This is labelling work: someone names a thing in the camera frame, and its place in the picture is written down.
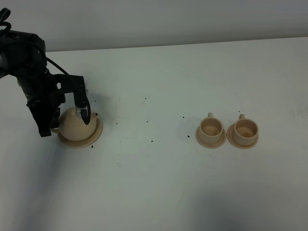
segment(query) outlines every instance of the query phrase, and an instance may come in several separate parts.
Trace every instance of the white tabletop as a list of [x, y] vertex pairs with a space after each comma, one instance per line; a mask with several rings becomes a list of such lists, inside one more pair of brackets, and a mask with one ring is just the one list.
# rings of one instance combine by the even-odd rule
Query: white tabletop
[[[47, 53], [85, 78], [103, 120], [93, 148], [41, 138], [16, 79], [1, 79], [0, 230], [307, 230], [307, 45]], [[202, 147], [194, 133], [209, 112], [225, 130], [244, 113], [258, 144]]]

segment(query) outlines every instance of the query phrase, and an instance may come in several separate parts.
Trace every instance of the teapot lid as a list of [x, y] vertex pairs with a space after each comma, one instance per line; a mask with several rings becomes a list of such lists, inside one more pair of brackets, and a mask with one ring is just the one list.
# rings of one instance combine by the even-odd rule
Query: teapot lid
[[78, 117], [77, 109], [75, 107], [71, 107], [62, 113], [59, 118], [59, 123], [63, 123], [69, 127], [74, 127], [83, 123], [83, 120]]

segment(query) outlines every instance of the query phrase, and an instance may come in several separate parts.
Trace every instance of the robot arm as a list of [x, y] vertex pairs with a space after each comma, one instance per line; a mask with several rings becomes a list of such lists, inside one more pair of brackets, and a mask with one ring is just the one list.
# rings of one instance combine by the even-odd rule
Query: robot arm
[[[71, 76], [45, 55], [45, 42], [35, 34], [12, 31], [5, 22], [10, 10], [0, 11], [0, 78], [17, 77], [41, 137], [50, 136], [51, 128], [59, 126], [60, 104], [65, 93], [73, 92], [75, 106], [85, 124], [90, 122], [91, 109], [82, 76]], [[52, 75], [47, 69], [50, 62], [64, 74]]]

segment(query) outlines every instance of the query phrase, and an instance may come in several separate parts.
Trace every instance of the teapot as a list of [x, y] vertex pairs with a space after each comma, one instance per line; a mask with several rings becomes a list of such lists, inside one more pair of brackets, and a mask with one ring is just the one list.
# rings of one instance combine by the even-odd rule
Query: teapot
[[96, 129], [97, 113], [91, 114], [91, 120], [86, 125], [81, 118], [77, 115], [77, 109], [71, 107], [67, 109], [59, 118], [59, 127], [52, 128], [54, 133], [60, 133], [64, 138], [69, 141], [83, 141], [89, 138]]

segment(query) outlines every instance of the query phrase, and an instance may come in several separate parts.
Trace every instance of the teapot handle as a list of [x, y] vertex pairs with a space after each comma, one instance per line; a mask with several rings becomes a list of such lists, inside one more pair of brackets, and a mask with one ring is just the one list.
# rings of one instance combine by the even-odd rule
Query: teapot handle
[[59, 129], [56, 129], [56, 128], [51, 128], [50, 131], [53, 133], [57, 133], [57, 134], [60, 133]]

